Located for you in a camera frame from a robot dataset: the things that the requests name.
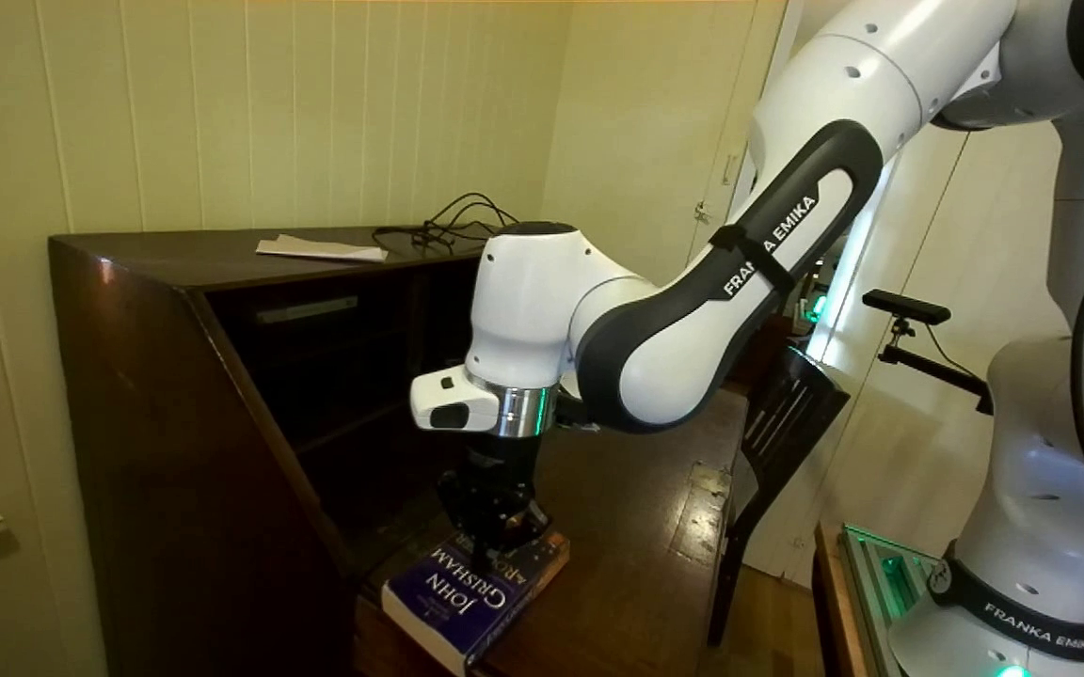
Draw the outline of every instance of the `book cover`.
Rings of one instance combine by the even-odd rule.
[[[450,673],[468,673],[530,597],[567,564],[560,529],[470,573],[470,548],[439,543],[407,573],[386,579],[386,614]]]

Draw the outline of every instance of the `wooden cabinet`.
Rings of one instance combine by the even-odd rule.
[[[117,677],[352,673],[363,576],[414,539],[451,458],[414,433],[407,385],[462,361],[477,250],[311,265],[261,237],[51,240]]]

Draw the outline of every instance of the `book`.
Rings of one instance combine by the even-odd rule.
[[[549,588],[567,556],[567,539],[546,529],[530,547],[495,556],[486,573],[473,573],[470,548],[450,539],[386,579],[381,609],[450,673],[462,677]]]
[[[388,258],[381,245],[352,245],[352,240],[304,240],[304,237],[275,237],[261,240],[256,252],[265,257],[293,257],[293,258]]]

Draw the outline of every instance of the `paper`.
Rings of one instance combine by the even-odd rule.
[[[275,240],[261,240],[265,257],[293,257],[293,258],[388,258],[381,245],[352,245],[352,240],[304,240],[278,232]]]

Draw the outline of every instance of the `wooden chair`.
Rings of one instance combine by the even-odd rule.
[[[815,443],[830,433],[843,401],[846,394],[815,367],[802,349],[783,349],[769,376],[748,385],[744,433],[738,458],[731,463],[731,495],[722,509],[731,527],[708,624],[710,646],[722,642],[731,619],[744,543]]]

